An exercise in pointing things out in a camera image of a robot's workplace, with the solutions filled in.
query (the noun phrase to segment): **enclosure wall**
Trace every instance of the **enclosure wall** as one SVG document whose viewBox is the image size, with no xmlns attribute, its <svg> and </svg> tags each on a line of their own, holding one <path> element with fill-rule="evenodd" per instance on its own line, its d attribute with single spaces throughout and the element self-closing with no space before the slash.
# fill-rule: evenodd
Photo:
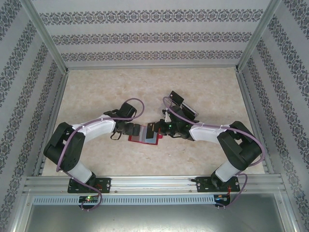
<svg viewBox="0 0 309 232">
<path fill-rule="evenodd" d="M 236 65 L 268 3 L 269 0 L 33 1 L 66 65 L 78 69 Z"/>
<path fill-rule="evenodd" d="M 17 0 L 0 3 L 0 231 L 34 172 L 62 79 Z"/>
<path fill-rule="evenodd" d="M 281 2 L 242 72 L 302 231 L 309 230 L 308 2 Z"/>
</svg>

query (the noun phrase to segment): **cable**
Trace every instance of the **cable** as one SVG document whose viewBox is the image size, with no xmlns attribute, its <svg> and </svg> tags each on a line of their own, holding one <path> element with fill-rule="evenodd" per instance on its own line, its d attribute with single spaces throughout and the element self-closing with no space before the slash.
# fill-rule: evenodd
<svg viewBox="0 0 309 232">
<path fill-rule="evenodd" d="M 140 117 L 140 116 L 144 113 L 145 104 L 143 103 L 142 100 L 140 100 L 140 99 L 138 99 L 138 98 L 130 98 L 130 99 L 126 100 L 125 103 L 128 102 L 128 101 L 131 101 L 131 100 L 137 100 L 137 101 L 139 101 L 139 102 L 141 103 L 141 105 L 142 105 L 142 110 L 141 110 L 141 113 L 140 113 L 139 115 L 134 116 L 134 117 L 126 117 L 126 118 L 123 118 L 123 117 L 105 117 L 105 118 L 97 118 L 97 119 L 91 120 L 91 121 L 89 121 L 89 122 L 86 122 L 86 123 L 84 123 L 83 125 L 81 125 L 80 127 L 76 128 L 76 129 L 72 132 L 72 134 L 69 136 L 69 138 L 68 138 L 66 144 L 64 145 L 64 148 L 63 148 L 63 150 L 62 150 L 62 152 L 61 152 L 61 155 L 60 155 L 60 158 L 59 158 L 59 160 L 58 160 L 56 172 L 59 172 L 59 171 L 60 171 L 60 165 L 61 165 L 61 163 L 62 163 L 64 154 L 65 154 L 65 152 L 66 152 L 66 150 L 67 150 L 67 148 L 68 148 L 68 145 L 69 145 L 70 141 L 72 140 L 73 136 L 74 136 L 81 128 L 83 128 L 83 127 L 85 127 L 85 126 L 87 126 L 87 125 L 90 125 L 90 124 L 92 124 L 92 123 L 94 123 L 94 122 L 99 122 L 99 121 L 104 121 L 104 120 L 111 120 L 111 119 L 112 119 L 112 120 L 133 120 L 133 119 L 136 119 L 136 118 Z M 100 190 L 98 190 L 98 189 L 96 189 L 96 188 L 94 188 L 94 187 L 92 187 L 92 186 L 90 186 L 90 185 L 87 185 L 87 184 L 83 183 L 82 181 L 76 179 L 74 176 L 70 175 L 70 174 L 67 173 L 67 172 L 64 172 L 64 173 L 67 174 L 69 177 L 71 177 L 73 180 L 75 180 L 77 183 L 79 183 L 79 184 L 81 184 L 81 185 L 83 185 L 83 186 L 85 186 L 85 187 L 87 187 L 87 188 L 89 188 L 89 189 L 92 189 L 92 190 L 94 190 L 94 191 L 96 191 L 96 192 L 98 193 L 98 195 L 99 195 L 99 197 L 100 197 L 100 200 L 99 200 L 98 204 L 96 204 L 95 206 L 93 206 L 93 207 L 90 208 L 90 209 L 87 209 L 87 211 L 94 210 L 95 208 L 97 208 L 97 207 L 100 206 L 100 204 L 102 203 L 102 200 L 103 200 L 102 193 L 100 192 Z"/>
<path fill-rule="evenodd" d="M 254 162 L 254 163 L 250 164 L 249 167 L 252 167 L 252 166 L 255 166 L 255 165 L 259 164 L 259 163 L 262 162 L 262 160 L 264 159 L 265 153 L 266 153 L 266 152 L 265 152 L 265 149 L 264 149 L 263 145 L 261 144 L 261 142 L 258 141 L 254 136 L 252 136 L 252 135 L 250 135 L 250 134 L 248 134 L 248 133 L 246 133 L 246 132 L 244 132 L 244 131 L 242 131 L 242 130 L 235 129 L 235 128 L 224 127 L 224 126 L 216 126 L 216 125 L 209 125 L 209 124 L 205 124 L 205 123 L 195 123 L 195 122 L 192 122 L 192 121 L 190 121 L 190 120 L 188 120 L 188 119 L 186 119 L 186 118 L 184 118 L 184 117 L 178 115 L 177 113 L 175 113 L 175 112 L 170 108 L 170 107 L 172 106 L 172 102 L 170 101 L 170 104 L 168 105 L 168 104 L 167 104 L 167 100 L 171 100 L 171 99 L 170 99 L 169 97 L 164 97 L 164 98 L 163 98 L 163 104 L 168 108 L 168 110 L 169 110 L 172 114 L 174 114 L 176 117 L 182 119 L 183 121 L 186 121 L 186 122 L 188 122 L 188 123 L 191 123 L 191 124 L 197 125 L 197 126 L 201 126 L 201 127 L 209 127 L 209 128 L 214 128 L 214 129 L 231 130 L 231 131 L 234 131 L 234 132 L 238 132 L 238 133 L 240 133 L 240 134 L 243 134 L 243 135 L 245 135 L 245 136 L 251 138 L 253 141 L 255 141 L 255 142 L 259 145 L 259 147 L 261 148 L 262 156 L 261 156 L 261 158 L 260 158 L 257 162 Z M 241 171 L 238 172 L 236 175 L 244 175 L 244 176 L 246 176 L 245 183 L 243 184 L 243 186 L 242 186 L 241 190 L 239 191 L 239 193 L 237 194 L 237 196 L 236 196 L 236 197 L 233 199 L 233 201 L 232 201 L 228 206 L 226 206 L 225 208 L 228 208 L 231 204 L 233 204 L 233 203 L 239 198 L 240 194 L 243 192 L 243 190 L 244 190 L 244 188 L 245 188 L 245 186 L 246 186 L 246 184 L 247 184 L 248 176 L 247 176 L 245 173 L 242 173 L 242 174 L 240 174 L 240 173 L 241 173 Z"/>
</svg>

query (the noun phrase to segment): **marble floor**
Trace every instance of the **marble floor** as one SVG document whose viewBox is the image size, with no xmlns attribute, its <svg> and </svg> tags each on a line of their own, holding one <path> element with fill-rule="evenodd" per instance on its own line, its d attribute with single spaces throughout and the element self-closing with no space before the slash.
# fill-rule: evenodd
<svg viewBox="0 0 309 232">
<path fill-rule="evenodd" d="M 70 71 L 56 125 L 78 124 L 119 109 L 129 98 L 145 103 L 144 114 L 135 123 L 147 125 L 162 118 L 162 98 L 172 90 L 208 124 L 250 123 L 233 68 L 127 69 Z M 138 111 L 139 102 L 130 102 Z M 205 175 L 226 161 L 217 144 L 164 137 L 158 145 L 119 141 L 105 134 L 84 145 L 81 161 L 96 175 Z M 262 164 L 246 173 L 262 174 Z M 56 173 L 46 160 L 43 175 Z"/>
</svg>

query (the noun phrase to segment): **black mounting bracket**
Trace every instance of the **black mounting bracket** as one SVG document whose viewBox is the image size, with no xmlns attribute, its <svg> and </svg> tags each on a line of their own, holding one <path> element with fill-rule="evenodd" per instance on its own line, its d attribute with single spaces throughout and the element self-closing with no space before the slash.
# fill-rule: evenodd
<svg viewBox="0 0 309 232">
<path fill-rule="evenodd" d="M 96 178 L 93 185 L 94 188 L 100 190 L 101 193 L 110 193 L 111 189 L 111 180 L 110 178 Z M 68 193 L 96 193 L 94 190 L 89 189 L 75 180 L 70 179 L 68 186 Z"/>
<path fill-rule="evenodd" d="M 197 192 L 228 192 L 228 187 L 230 187 L 231 192 L 240 191 L 238 178 L 236 176 L 233 176 L 220 188 L 216 188 L 211 183 L 211 176 L 198 176 L 195 179 L 191 179 L 191 181 L 196 182 Z"/>
</svg>

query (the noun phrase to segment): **patterned wallpaper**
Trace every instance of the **patterned wallpaper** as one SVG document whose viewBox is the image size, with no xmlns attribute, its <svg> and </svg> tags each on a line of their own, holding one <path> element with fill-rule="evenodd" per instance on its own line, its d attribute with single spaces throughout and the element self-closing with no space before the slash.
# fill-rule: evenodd
<svg viewBox="0 0 309 232">
<path fill-rule="evenodd" d="M 268 3 L 33 1 L 68 67 L 236 65 Z"/>
<path fill-rule="evenodd" d="M 0 1 L 0 232 L 33 175 L 61 71 L 18 0 Z"/>
<path fill-rule="evenodd" d="M 243 75 L 275 172 L 309 231 L 309 5 L 282 1 Z"/>
</svg>

